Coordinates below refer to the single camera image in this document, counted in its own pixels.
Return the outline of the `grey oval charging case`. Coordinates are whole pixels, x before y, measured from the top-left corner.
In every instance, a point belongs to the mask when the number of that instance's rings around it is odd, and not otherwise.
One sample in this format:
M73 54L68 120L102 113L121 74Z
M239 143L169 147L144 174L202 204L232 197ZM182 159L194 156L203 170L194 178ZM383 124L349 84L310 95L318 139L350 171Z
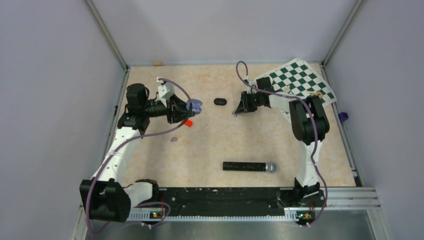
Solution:
M186 102L186 109L189 110L191 106L190 116L193 117L195 115L199 115L202 112L202 108L201 108L202 105L203 105L202 101L192 98L191 101Z

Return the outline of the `black earbud charging case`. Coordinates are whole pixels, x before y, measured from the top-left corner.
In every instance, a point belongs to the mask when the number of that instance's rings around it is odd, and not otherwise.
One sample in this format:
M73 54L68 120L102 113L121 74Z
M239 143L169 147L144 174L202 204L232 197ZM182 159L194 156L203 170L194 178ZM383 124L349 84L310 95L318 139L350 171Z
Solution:
M215 98L213 103L217 106L225 106L227 104L227 100L225 98Z

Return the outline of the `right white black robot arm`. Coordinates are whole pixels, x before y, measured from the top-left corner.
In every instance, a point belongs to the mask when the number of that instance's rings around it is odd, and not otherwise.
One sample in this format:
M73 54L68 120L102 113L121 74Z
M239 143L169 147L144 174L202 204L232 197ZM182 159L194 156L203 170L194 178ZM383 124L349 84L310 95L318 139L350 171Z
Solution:
M299 206L307 206L320 191L317 167L322 143L330 130L320 97L300 98L274 92L269 77L243 82L248 89L241 92L233 115L253 113L261 106L288 113L293 135L300 143L300 165L294 180L293 200Z

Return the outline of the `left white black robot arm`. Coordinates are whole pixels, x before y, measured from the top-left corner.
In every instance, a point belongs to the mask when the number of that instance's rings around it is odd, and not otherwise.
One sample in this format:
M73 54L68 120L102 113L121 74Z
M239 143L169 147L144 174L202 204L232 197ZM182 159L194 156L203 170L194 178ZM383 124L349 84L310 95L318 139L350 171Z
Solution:
M169 124L175 124L175 131L196 115L195 103L191 97L182 100L175 93L180 89L177 83L158 79L155 98L150 99L150 90L142 83L126 88L127 103L117 122L112 144L104 160L91 179L84 179L79 191L88 221L125 222L132 208L145 203L154 207L160 202L157 181L136 180L127 186L122 184L132 156L140 140L159 133L146 133L152 118L166 117Z

